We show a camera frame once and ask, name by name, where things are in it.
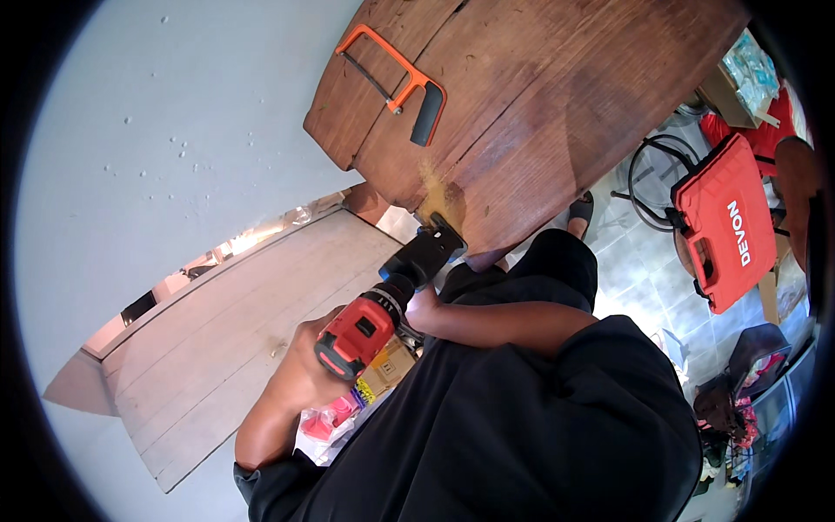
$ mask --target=foot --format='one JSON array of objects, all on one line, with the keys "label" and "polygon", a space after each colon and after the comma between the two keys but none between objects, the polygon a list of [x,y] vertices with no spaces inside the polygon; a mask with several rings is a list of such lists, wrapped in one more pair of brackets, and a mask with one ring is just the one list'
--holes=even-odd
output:
[{"label": "foot", "polygon": [[590,191],[586,191],[569,207],[568,232],[579,240],[585,239],[585,233],[589,231],[591,216],[595,210],[595,198]]}]

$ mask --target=sawdust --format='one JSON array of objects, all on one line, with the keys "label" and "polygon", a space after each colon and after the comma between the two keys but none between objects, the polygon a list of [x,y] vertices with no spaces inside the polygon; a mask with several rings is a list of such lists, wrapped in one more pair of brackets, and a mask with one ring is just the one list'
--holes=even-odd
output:
[{"label": "sawdust", "polygon": [[467,202],[461,187],[454,182],[444,183],[443,173],[429,158],[418,161],[417,173],[426,191],[426,198],[416,210],[417,217],[421,222],[428,223],[429,216],[437,212],[458,234],[462,234]]}]

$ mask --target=plastic bag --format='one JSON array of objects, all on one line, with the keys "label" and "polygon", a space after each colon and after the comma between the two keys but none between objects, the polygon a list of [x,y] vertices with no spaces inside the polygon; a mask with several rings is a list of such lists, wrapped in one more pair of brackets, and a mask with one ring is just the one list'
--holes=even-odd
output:
[{"label": "plastic bag", "polygon": [[757,45],[748,29],[742,32],[722,62],[736,82],[736,97],[751,116],[759,109],[768,111],[771,100],[778,98],[780,83],[772,59]]}]

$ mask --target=wooden table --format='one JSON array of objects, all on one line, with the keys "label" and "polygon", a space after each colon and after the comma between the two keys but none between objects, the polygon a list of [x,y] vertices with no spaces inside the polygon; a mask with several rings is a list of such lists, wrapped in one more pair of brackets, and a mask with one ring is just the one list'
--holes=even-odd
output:
[{"label": "wooden table", "polygon": [[[334,55],[304,128],[392,205],[439,211],[476,270],[566,208],[638,145],[745,27],[726,0],[366,0],[365,23],[447,91],[433,142]],[[405,70],[367,38],[348,52],[390,94]]]}]

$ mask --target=white wall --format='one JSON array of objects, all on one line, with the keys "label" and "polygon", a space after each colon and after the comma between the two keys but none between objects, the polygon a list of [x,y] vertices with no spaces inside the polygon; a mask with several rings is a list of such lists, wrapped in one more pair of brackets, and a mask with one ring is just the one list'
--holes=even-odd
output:
[{"label": "white wall", "polygon": [[[45,100],[18,200],[18,313],[40,393],[171,272],[361,181],[301,128],[359,3],[109,0],[92,16]],[[240,517],[228,442],[166,497],[119,419],[44,407],[113,519]]]}]

